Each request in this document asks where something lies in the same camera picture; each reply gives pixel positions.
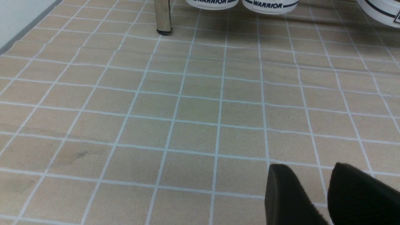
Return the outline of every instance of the beige tile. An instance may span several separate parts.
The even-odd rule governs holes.
[[[25,59],[0,57],[0,76],[15,77],[27,64],[28,60]]]
[[[295,53],[296,63],[300,66],[315,66],[320,68],[330,68],[329,60],[326,56],[312,55],[305,53]]]
[[[140,93],[131,115],[172,119],[176,100],[175,96]]]
[[[61,63],[32,61],[19,78],[55,81],[66,67],[66,64]]]
[[[227,60],[225,62],[225,77],[246,80],[260,80],[260,63],[241,60]]]
[[[263,127],[262,106],[224,102],[222,103],[221,123],[242,127]]]
[[[46,16],[36,27],[61,29],[69,20],[68,17]]]
[[[159,34],[157,32],[154,32],[154,29],[156,28],[155,25],[151,24],[134,24],[132,28],[129,30],[128,35],[136,36],[136,37],[143,37],[143,38],[152,38],[152,39],[157,39],[159,37]],[[170,36],[173,37],[171,39],[176,39],[176,29],[178,29],[179,33],[179,28],[174,29],[174,35]]]
[[[206,44],[193,44],[191,56],[201,58],[224,58],[224,47]]]
[[[187,73],[222,76],[223,67],[224,61],[222,59],[190,58]]]
[[[275,62],[275,63],[286,63],[293,64],[293,53],[288,51],[280,50],[261,50],[261,60],[263,62]]]
[[[108,68],[99,86],[136,90],[142,80],[143,72]]]
[[[108,13],[108,9],[83,7],[76,15],[77,18],[102,20]]]
[[[282,26],[275,24],[263,24],[261,26],[258,26],[261,36],[279,36],[285,38],[289,37],[288,31],[282,28]]]
[[[186,76],[182,95],[220,98],[221,79],[204,76]]]
[[[156,184],[162,155],[162,151],[117,147],[103,179]]]
[[[174,123],[169,149],[214,153],[217,126]]]
[[[338,72],[342,90],[376,93],[374,79],[369,74]]]
[[[388,107],[395,117],[400,117],[400,98],[385,97]]]
[[[377,94],[345,92],[344,96],[352,113],[389,115],[384,100]]]
[[[327,42],[341,42],[345,44],[351,44],[352,40],[347,32],[337,30],[319,30],[322,40]]]
[[[275,49],[291,51],[290,39],[274,36],[260,37],[260,47],[263,49]]]
[[[71,138],[113,143],[123,121],[123,117],[83,112],[71,132]]]
[[[221,127],[218,153],[265,158],[264,131]]]
[[[0,167],[30,171],[46,170],[60,141],[17,136],[0,158]]]
[[[226,100],[261,102],[261,83],[225,79],[224,95]]]
[[[73,63],[107,65],[113,53],[113,50],[108,49],[81,48]]]
[[[21,40],[48,43],[57,33],[57,30],[33,28]]]
[[[300,87],[264,84],[264,95],[266,103],[304,106]]]
[[[262,73],[267,82],[299,85],[297,68],[294,66],[263,63]]]
[[[189,40],[189,35],[191,34],[189,31],[186,31],[187,39],[186,41]],[[212,44],[212,45],[225,45],[225,40],[226,40],[226,34],[224,32],[216,32],[216,31],[211,31],[211,30],[197,30],[196,31],[196,37],[194,39],[194,43],[201,43],[201,44]],[[235,46],[234,43],[238,42],[237,40],[234,39],[234,34],[229,34],[228,35],[228,46]]]
[[[116,4],[116,9],[140,11],[144,5],[144,2],[132,2],[127,0],[120,0]]]
[[[56,84],[42,105],[61,108],[81,108],[92,91],[91,87]]]
[[[211,195],[159,189],[151,225],[208,224]]]
[[[95,85],[105,69],[99,66],[71,65],[58,80],[62,83]]]
[[[101,23],[97,29],[97,33],[113,33],[113,34],[125,34],[130,28],[129,23],[118,23],[118,22],[107,22]]]
[[[246,60],[245,62],[237,61],[237,63],[252,63],[249,61],[259,61],[258,49],[257,48],[227,48],[226,49],[227,59],[239,59]]]
[[[215,196],[213,224],[266,224],[265,205],[262,199],[232,196]]]
[[[59,4],[53,9],[50,15],[73,17],[78,12],[79,9],[80,7],[78,6],[68,6],[64,4]]]
[[[353,125],[347,113],[316,110],[310,110],[308,113],[314,134],[356,137]]]
[[[379,62],[372,60],[364,60],[364,62],[371,72],[398,75],[399,66],[395,62]]]
[[[85,46],[92,48],[118,49],[123,38],[124,36],[119,34],[93,34]]]
[[[296,52],[325,55],[324,45],[321,41],[314,40],[292,40],[293,49]]]
[[[64,0],[62,3],[73,6],[83,6],[86,2],[86,0]]]
[[[320,108],[346,112],[343,96],[339,90],[304,88],[308,108]]]
[[[1,225],[12,225],[14,223],[14,220],[10,220],[10,219],[0,219],[0,224]]]
[[[400,89],[398,85],[400,84],[400,78],[397,76],[375,76],[376,83],[382,94],[389,95],[400,95]]]
[[[151,54],[153,53],[156,44],[157,40],[127,37],[122,44],[121,49]]]
[[[219,101],[216,100],[181,98],[176,119],[217,123],[219,105]]]
[[[366,71],[361,59],[330,57],[333,68],[337,70]]]
[[[48,44],[37,58],[59,62],[70,62],[77,52],[78,47]]]
[[[15,80],[0,96],[1,101],[38,104],[51,84]]]
[[[16,132],[34,109],[10,104],[0,104],[0,108],[0,118],[2,118],[0,130],[6,132]]]
[[[72,19],[65,27],[65,30],[93,32],[100,24],[99,20]]]
[[[110,65],[144,70],[146,69],[149,59],[150,59],[149,54],[117,51]]]
[[[296,174],[311,202],[326,203],[318,168],[297,165],[289,165],[289,167]]]
[[[170,121],[129,118],[120,143],[164,148],[170,125]]]
[[[392,118],[353,115],[361,139],[400,142]]]
[[[162,40],[162,41],[160,41],[160,43],[157,46],[156,53],[164,54],[164,55],[172,55],[173,54],[174,56],[187,57],[189,54],[190,45],[191,45],[190,43],[186,43],[186,42]]]
[[[137,16],[138,16],[137,12],[112,10],[110,14],[106,17],[106,20],[133,23]]]
[[[90,0],[86,6],[98,8],[112,8],[117,0]]]
[[[49,173],[97,179],[103,170],[111,146],[66,141]]]
[[[400,157],[399,146],[363,142],[365,152],[374,171],[386,173],[400,173],[398,158]]]
[[[294,133],[268,132],[270,159],[316,164],[311,136]]]
[[[0,213],[18,216],[39,179],[39,176],[0,172]]]
[[[363,59],[393,61],[386,48],[375,46],[357,46]]]
[[[392,188],[400,191],[400,177],[387,176],[387,175],[375,175],[375,178],[381,182],[391,186]]]
[[[38,108],[21,132],[25,134],[65,137],[77,115],[77,111]]]
[[[323,166],[334,167],[336,163],[349,163],[362,170],[368,170],[358,141],[315,137],[315,144]]]
[[[315,28],[303,28],[303,27],[290,26],[289,32],[290,32],[291,38],[320,40],[318,31]]]
[[[10,79],[4,79],[4,78],[0,78],[0,90],[3,90],[4,88],[7,87],[7,85],[9,83],[11,83],[12,80]]]
[[[320,86],[338,89],[335,72],[330,70],[301,68],[300,77],[304,86]]]
[[[109,113],[127,114],[135,93],[97,88],[85,109]]]
[[[261,37],[261,38],[262,40],[268,39],[268,37]],[[268,42],[267,41],[262,42],[261,45],[262,48],[264,47],[265,43]],[[253,34],[228,33],[228,46],[240,47],[240,48],[258,48],[258,37],[256,33]]]
[[[4,55],[32,58],[41,51],[42,47],[43,43],[39,42],[17,41]]]
[[[245,21],[235,21],[234,23],[231,22],[228,25],[228,32],[241,33],[241,34],[255,34],[257,33],[257,24]]]
[[[145,223],[153,189],[101,184],[85,224]]]
[[[166,94],[178,94],[182,83],[182,77],[182,75],[178,74],[147,72],[146,78],[144,79],[140,90]]]
[[[265,161],[218,158],[216,191],[265,195]]]
[[[81,47],[89,38],[88,33],[78,33],[71,31],[61,31],[51,42],[60,46],[76,46]]]
[[[281,131],[310,131],[306,111],[301,108],[266,106],[267,127]]]
[[[47,177],[32,197],[24,216],[79,223],[95,186],[94,182]]]
[[[160,185],[211,190],[214,157],[168,152]]]

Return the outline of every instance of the white grout line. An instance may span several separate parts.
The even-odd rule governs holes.
[[[87,39],[85,40],[83,46],[87,43],[87,41],[88,41],[88,40],[90,39],[90,37],[95,33],[95,31],[93,31],[93,33],[92,33],[89,37],[87,37]],[[78,56],[78,54],[79,54],[79,52],[80,52],[80,49],[81,49],[81,48],[78,49],[78,51],[76,52],[76,54],[74,55],[74,57],[71,59],[70,63],[72,63],[72,62],[76,59],[76,57]],[[108,64],[111,63],[111,61],[112,61],[112,59],[113,59],[115,53],[116,53],[116,51],[114,52],[114,54],[113,54],[112,57],[110,58]],[[58,78],[55,80],[55,82],[58,81],[58,80],[63,76],[63,74],[65,73],[65,71],[68,69],[69,66],[70,66],[70,64],[68,64],[67,67],[61,72],[61,74],[58,76]],[[102,76],[105,74],[105,72],[106,72],[106,69],[103,71],[102,75],[99,77],[99,79],[98,79],[98,81],[97,81],[97,84],[100,83],[101,78],[102,78]],[[42,97],[42,99],[41,99],[41,101],[39,102],[38,105],[40,105],[40,104],[45,100],[45,98],[46,98],[47,95],[49,94],[50,90],[51,90],[54,86],[55,86],[55,83],[53,83],[53,84],[51,85],[51,87],[49,88],[49,90],[47,91],[47,93]],[[49,171],[51,165],[53,164],[53,162],[54,162],[54,160],[56,159],[58,153],[60,152],[61,148],[63,147],[63,145],[64,145],[64,143],[65,143],[65,141],[67,140],[69,134],[71,133],[73,127],[75,126],[76,122],[78,121],[78,119],[79,119],[79,117],[80,117],[80,115],[81,115],[81,113],[82,113],[82,110],[86,107],[87,103],[89,102],[90,98],[92,97],[92,95],[93,95],[95,89],[96,89],[96,88],[94,87],[93,90],[92,90],[92,92],[91,92],[91,93],[89,94],[89,96],[87,97],[87,99],[86,99],[84,105],[81,107],[81,110],[80,110],[79,113],[76,115],[74,121],[72,122],[71,126],[70,126],[69,129],[68,129],[68,132],[66,133],[66,135],[65,135],[65,137],[63,138],[63,140],[61,141],[61,143],[60,143],[58,149],[57,149],[56,152],[54,153],[54,155],[53,155],[52,159],[50,160],[49,164],[47,165],[47,168],[46,168],[46,170],[45,170],[45,172],[44,172],[45,174],[48,173],[48,171]],[[37,109],[37,107],[35,107],[35,109],[34,109],[33,112],[28,116],[28,118],[26,119],[25,122],[27,122],[27,121],[29,120],[29,118],[33,115],[33,113],[36,111],[36,109]],[[29,197],[27,198],[26,202],[24,203],[24,206],[22,207],[22,209],[21,209],[21,211],[20,211],[18,217],[22,217],[22,216],[24,215],[24,213],[25,213],[25,211],[26,211],[26,209],[27,209],[27,207],[28,207],[30,201],[32,200],[32,198],[33,198],[34,194],[36,193],[36,191],[38,190],[39,186],[42,184],[44,178],[45,178],[45,176],[42,176],[42,177],[40,178],[40,180],[37,182],[36,186],[34,187],[34,189],[32,190],[31,194],[29,195]],[[17,222],[18,222],[18,219],[14,221],[13,225],[16,225]]]
[[[317,32],[318,32],[318,35],[320,36],[320,39],[321,39],[321,41],[322,41],[322,36],[321,36],[321,33],[320,33],[318,27],[317,27]],[[331,62],[331,60],[330,60],[330,58],[329,58],[329,56],[328,56],[328,51],[326,50],[325,44],[324,44],[323,42],[322,42],[322,45],[323,45],[323,47],[324,47],[325,53],[327,54],[327,58],[328,58],[329,64],[332,65],[332,62]],[[347,112],[348,112],[350,121],[351,121],[352,126],[353,126],[353,129],[354,129],[354,131],[355,131],[355,133],[356,133],[358,143],[360,144],[361,151],[362,151],[362,153],[363,153],[363,155],[364,155],[365,162],[367,163],[368,170],[369,170],[369,172],[371,173],[372,177],[375,177],[374,174],[372,173],[371,163],[370,163],[370,161],[369,161],[369,159],[368,159],[367,153],[366,153],[365,148],[364,148],[364,144],[363,144],[362,141],[361,141],[361,137],[360,137],[360,134],[359,134],[359,132],[358,132],[357,126],[356,126],[356,124],[355,124],[355,122],[354,122],[354,119],[353,119],[353,116],[352,116],[352,114],[351,114],[351,112],[350,112],[350,108],[349,108],[349,105],[348,105],[348,103],[347,103],[346,97],[345,97],[345,95],[344,95],[344,93],[343,93],[343,91],[342,91],[342,88],[341,88],[341,85],[340,85],[340,79],[339,79],[339,75],[338,75],[337,71],[335,71],[335,76],[336,76],[336,82],[337,82],[337,84],[338,84],[338,88],[339,88],[339,90],[340,90],[340,93],[341,93],[341,95],[342,95],[344,104],[345,104],[345,106],[346,106],[346,110],[347,110]]]
[[[140,10],[141,12],[144,10],[144,8],[145,8],[147,2],[148,2],[148,0],[146,0],[146,2],[143,4],[142,9]],[[140,16],[140,13],[136,16],[136,18],[135,18],[134,22],[132,23],[131,27],[132,27],[133,24],[137,21],[137,19],[139,18],[139,16]],[[123,41],[120,43],[118,49],[121,48],[121,46],[123,45],[125,39],[126,39],[126,36],[124,37]],[[160,41],[157,42],[157,44],[156,44],[155,47],[154,47],[153,53],[150,55],[149,61],[148,61],[147,66],[146,66],[146,70],[149,68],[149,66],[150,66],[150,64],[151,64],[151,61],[152,61],[152,59],[153,59],[153,55],[154,55],[154,53],[156,52],[156,49],[157,49],[159,43],[160,43]],[[146,78],[146,74],[147,74],[147,71],[144,72],[143,77],[142,77],[142,79],[141,79],[141,81],[140,81],[140,84],[139,84],[137,90],[140,90],[140,88],[142,87],[143,81],[144,81],[144,79]],[[109,155],[108,155],[108,158],[107,158],[107,160],[106,160],[106,163],[104,164],[103,170],[102,170],[101,175],[100,175],[100,179],[99,179],[99,181],[97,182],[96,187],[94,188],[94,190],[93,190],[93,192],[92,192],[92,195],[90,196],[89,202],[88,202],[88,204],[87,204],[87,206],[86,206],[86,209],[85,209],[85,211],[84,211],[84,214],[83,214],[82,219],[81,219],[81,222],[80,222],[81,225],[85,224],[86,218],[87,218],[87,216],[88,216],[88,214],[89,214],[89,211],[90,211],[90,208],[91,208],[91,206],[92,206],[92,204],[93,204],[93,201],[94,201],[94,198],[95,198],[95,196],[96,196],[96,193],[97,193],[97,191],[98,191],[98,189],[99,189],[99,187],[100,187],[100,184],[101,184],[100,181],[103,179],[103,177],[104,177],[104,175],[105,175],[105,173],[106,173],[106,171],[107,171],[108,164],[110,163],[111,158],[112,158],[112,156],[113,156],[113,153],[114,153],[114,151],[115,151],[115,148],[117,147],[117,144],[118,144],[118,142],[119,142],[119,140],[120,140],[120,138],[121,138],[121,136],[122,136],[122,133],[123,133],[123,131],[124,131],[124,128],[125,128],[125,126],[126,126],[126,124],[127,124],[127,121],[128,121],[128,119],[129,119],[129,116],[128,116],[128,115],[132,112],[132,109],[133,109],[133,106],[134,106],[134,104],[135,104],[135,102],[136,102],[137,97],[138,97],[138,94],[135,94],[135,97],[133,98],[133,100],[132,100],[132,102],[131,102],[131,104],[130,104],[130,106],[129,106],[128,113],[127,113],[127,115],[125,116],[125,119],[124,119],[124,121],[123,121],[123,123],[122,123],[122,125],[121,125],[121,128],[120,128],[120,130],[119,130],[119,132],[118,132],[118,135],[117,135],[117,137],[116,137],[116,139],[115,139],[115,142],[114,142],[114,144],[113,144],[113,146],[112,146],[112,149],[111,149],[111,151],[110,151],[110,153],[109,153]]]
[[[267,115],[266,115],[266,106],[269,103],[265,103],[265,93],[264,93],[264,72],[263,72],[263,63],[262,63],[262,57],[261,57],[261,42],[260,42],[260,23],[259,23],[259,15],[256,15],[256,21],[257,21],[257,42],[258,42],[258,60],[260,63],[260,81],[261,81],[261,102],[262,102],[262,123],[264,126],[264,145],[265,145],[265,159],[266,159],[266,176],[265,179],[267,179],[268,176],[268,170],[270,167],[270,150],[269,150],[269,145],[268,145],[268,125],[267,125]]]
[[[175,6],[175,3],[176,3],[176,1],[172,5],[171,13],[172,13],[173,7]],[[198,27],[198,24],[199,24],[199,21],[200,21],[200,12],[201,12],[201,10],[199,10],[199,13],[198,13],[198,16],[197,16],[196,28]],[[196,37],[196,31],[197,31],[197,29],[194,29],[192,42],[191,42],[190,47],[189,47],[189,53],[188,53],[188,56],[186,58],[184,74],[186,74],[186,71],[188,69],[190,56],[192,54],[194,39]],[[150,206],[149,206],[149,209],[148,209],[148,212],[147,212],[147,218],[146,218],[146,223],[145,223],[146,225],[150,224],[150,220],[151,220],[151,216],[152,216],[152,213],[153,213],[153,208],[154,208],[154,203],[156,201],[158,188],[160,187],[162,170],[164,168],[165,159],[167,157],[167,152],[168,152],[167,149],[168,149],[168,147],[170,145],[171,136],[172,136],[172,130],[174,128],[174,124],[175,124],[175,121],[176,121],[176,115],[178,113],[178,107],[179,107],[179,102],[180,102],[180,98],[181,98],[182,91],[183,91],[184,82],[185,82],[185,75],[182,76],[182,81],[181,81],[181,84],[180,84],[179,93],[178,93],[178,97],[177,97],[176,104],[175,104],[174,114],[172,116],[171,125],[170,125],[169,131],[168,131],[168,136],[167,136],[167,140],[166,140],[166,143],[165,143],[165,148],[163,149],[164,153],[162,155],[161,164],[160,164],[160,168],[159,168],[158,175],[157,175],[156,186],[154,188],[153,195],[152,195],[152,198],[151,198],[151,201],[150,201]]]
[[[229,19],[230,19],[230,10],[228,10],[228,15],[227,15],[227,19],[226,19],[224,61],[222,63],[221,88],[220,88],[220,99],[219,99],[219,108],[218,108],[217,137],[216,137],[216,141],[215,141],[215,152],[213,155],[214,156],[214,169],[213,169],[213,173],[212,173],[212,188],[211,188],[213,193],[211,194],[210,216],[208,219],[209,225],[212,225],[214,222],[215,191],[216,191],[216,185],[217,185],[218,155],[219,155],[219,148],[220,148],[222,104],[223,104],[223,98],[224,98],[226,49],[228,46]]]
[[[288,31],[288,35],[290,37],[289,26],[287,26],[287,31]],[[290,39],[290,45],[292,47],[292,50],[294,50],[292,39]],[[297,65],[296,55],[295,55],[294,52],[293,52],[293,60],[294,60],[294,63]],[[304,109],[305,109],[305,112],[306,112],[307,124],[308,124],[308,129],[310,131],[312,146],[314,148],[314,155],[315,155],[315,159],[316,159],[317,166],[318,166],[318,171],[319,171],[320,178],[321,178],[322,190],[324,192],[325,201],[328,202],[328,192],[327,192],[327,188],[325,186],[324,176],[322,174],[321,162],[320,162],[320,158],[319,158],[319,155],[318,155],[317,145],[315,143],[315,136],[314,136],[314,132],[312,130],[310,115],[308,113],[307,102],[306,102],[306,98],[305,98],[305,95],[304,95],[304,88],[303,88],[302,80],[301,80],[301,76],[300,76],[300,69],[298,67],[297,67],[297,76],[298,76],[298,80],[299,80],[299,84],[300,84],[300,92],[301,92],[301,96],[302,96],[302,100],[303,100]]]

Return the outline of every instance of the metal table leg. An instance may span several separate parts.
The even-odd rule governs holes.
[[[170,0],[154,0],[156,11],[157,32],[161,35],[171,35]]]

